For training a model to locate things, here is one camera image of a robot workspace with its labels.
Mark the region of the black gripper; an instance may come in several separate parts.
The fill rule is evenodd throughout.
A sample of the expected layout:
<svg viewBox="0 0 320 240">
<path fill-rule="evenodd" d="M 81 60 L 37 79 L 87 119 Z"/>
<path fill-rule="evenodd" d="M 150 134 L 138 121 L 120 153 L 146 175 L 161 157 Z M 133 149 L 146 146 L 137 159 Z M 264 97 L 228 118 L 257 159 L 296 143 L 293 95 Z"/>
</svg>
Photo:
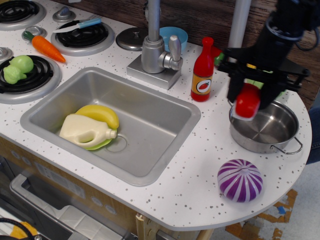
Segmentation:
<svg viewBox="0 0 320 240">
<path fill-rule="evenodd" d="M 258 56 L 255 47 L 227 48 L 218 70 L 228 73 L 227 99 L 233 103 L 240 94 L 244 79 L 264 83 L 260 90 L 259 110 L 268 107 L 285 90 L 297 92 L 304 78 L 309 77 L 309 69 L 284 57 L 277 59 L 274 54 Z"/>
</svg>

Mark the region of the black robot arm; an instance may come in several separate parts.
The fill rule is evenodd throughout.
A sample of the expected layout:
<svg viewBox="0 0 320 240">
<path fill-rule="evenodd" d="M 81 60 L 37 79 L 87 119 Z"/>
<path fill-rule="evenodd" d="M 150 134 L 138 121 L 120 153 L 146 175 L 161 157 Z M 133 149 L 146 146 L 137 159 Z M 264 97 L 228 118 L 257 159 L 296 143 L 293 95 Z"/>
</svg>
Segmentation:
<svg viewBox="0 0 320 240">
<path fill-rule="evenodd" d="M 260 109 L 285 90 L 298 92 L 310 71 L 287 56 L 305 31 L 315 31 L 318 40 L 319 25 L 318 0 L 279 0 L 253 46 L 224 50 L 218 70 L 230 77 L 227 99 L 232 103 L 236 100 L 245 79 L 263 83 Z"/>
</svg>

